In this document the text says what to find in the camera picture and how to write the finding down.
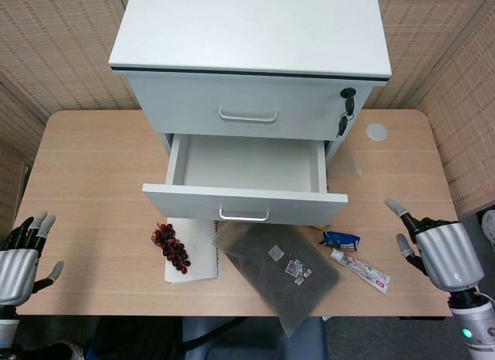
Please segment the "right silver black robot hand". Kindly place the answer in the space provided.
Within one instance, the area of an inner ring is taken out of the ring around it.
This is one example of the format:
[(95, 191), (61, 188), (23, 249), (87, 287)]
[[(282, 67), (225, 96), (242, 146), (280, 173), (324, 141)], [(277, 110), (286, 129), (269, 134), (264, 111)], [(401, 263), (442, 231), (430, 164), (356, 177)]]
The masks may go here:
[(478, 285), (484, 271), (464, 225), (458, 221), (418, 220), (397, 201), (384, 203), (402, 221), (409, 240), (397, 236), (401, 254), (445, 292), (459, 292)]

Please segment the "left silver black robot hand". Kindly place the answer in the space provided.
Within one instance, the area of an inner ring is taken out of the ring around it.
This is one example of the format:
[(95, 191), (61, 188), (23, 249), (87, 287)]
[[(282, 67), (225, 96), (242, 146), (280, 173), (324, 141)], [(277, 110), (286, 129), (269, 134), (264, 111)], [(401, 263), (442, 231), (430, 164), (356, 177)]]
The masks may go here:
[(55, 215), (43, 211), (10, 231), (1, 248), (3, 307), (23, 305), (33, 294), (53, 285), (60, 277), (64, 267), (62, 261), (55, 264), (47, 277), (36, 279), (39, 261), (55, 221)]

